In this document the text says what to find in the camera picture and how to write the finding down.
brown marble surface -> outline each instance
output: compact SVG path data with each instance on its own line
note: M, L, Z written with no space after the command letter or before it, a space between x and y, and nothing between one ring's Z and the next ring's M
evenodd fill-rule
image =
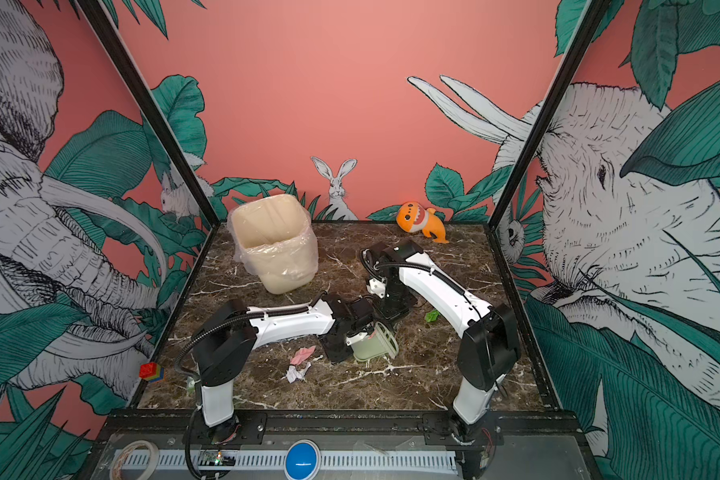
M233 297L251 306L283 306L309 302L320 290L352 300L365 291L365 270L357 251L378 241L390 245L408 236L394 224L314 224L319 244L318 272L309 284L284 295L264 290L259 279L232 259L234 243L223 226L201 266L197 282L166 341L158 363L165 379L149 384L139 408L192 408L186 379L173 371L173 360L190 336L224 302ZM483 227L449 225L450 244L435 244L423 235L416 241L432 259L462 286L489 302L508 303ZM395 338L400 353L358 363L352 357L332 365L314 336L273 343L254 350L235 380L235 405L239 408L280 409L438 409L453 401L461 373L456 367L459 338L442 317L426 324L432 311L419 302L397 323ZM317 345L306 381L288 383L291 357L300 347ZM192 365L192 360L185 360ZM530 362L523 357L504 380L508 397L494 396L494 410L544 410Z

beige trash bin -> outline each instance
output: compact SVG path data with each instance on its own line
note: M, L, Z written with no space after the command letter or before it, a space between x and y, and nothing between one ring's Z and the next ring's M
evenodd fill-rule
M317 273L317 238L309 212L292 195L280 194L238 206L227 228L235 261L258 275L269 293L285 293Z

paper scrap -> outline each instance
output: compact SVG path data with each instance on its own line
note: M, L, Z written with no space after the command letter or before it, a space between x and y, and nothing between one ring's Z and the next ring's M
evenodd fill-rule
M307 360L315 352L316 345L310 346L309 348L300 348L291 359L291 365L301 365L304 360Z
M306 366L303 369L297 370L295 366L290 365L288 367L288 372L286 372L286 378L288 379L288 383L294 383L296 380L303 380L304 375L307 373L307 370L309 370L309 367L311 366L312 364L310 362L307 362Z

blue button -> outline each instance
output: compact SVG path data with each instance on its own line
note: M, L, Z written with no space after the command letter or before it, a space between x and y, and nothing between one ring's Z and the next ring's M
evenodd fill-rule
M309 480L320 468L317 446L309 440L301 440L288 450L286 476L292 480Z

clear plastic bag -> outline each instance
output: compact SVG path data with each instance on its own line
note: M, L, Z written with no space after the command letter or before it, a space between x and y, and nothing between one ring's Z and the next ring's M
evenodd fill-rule
M309 212L292 195L280 194L238 206L227 228L235 261L258 275L269 293L285 293L317 273L317 237Z

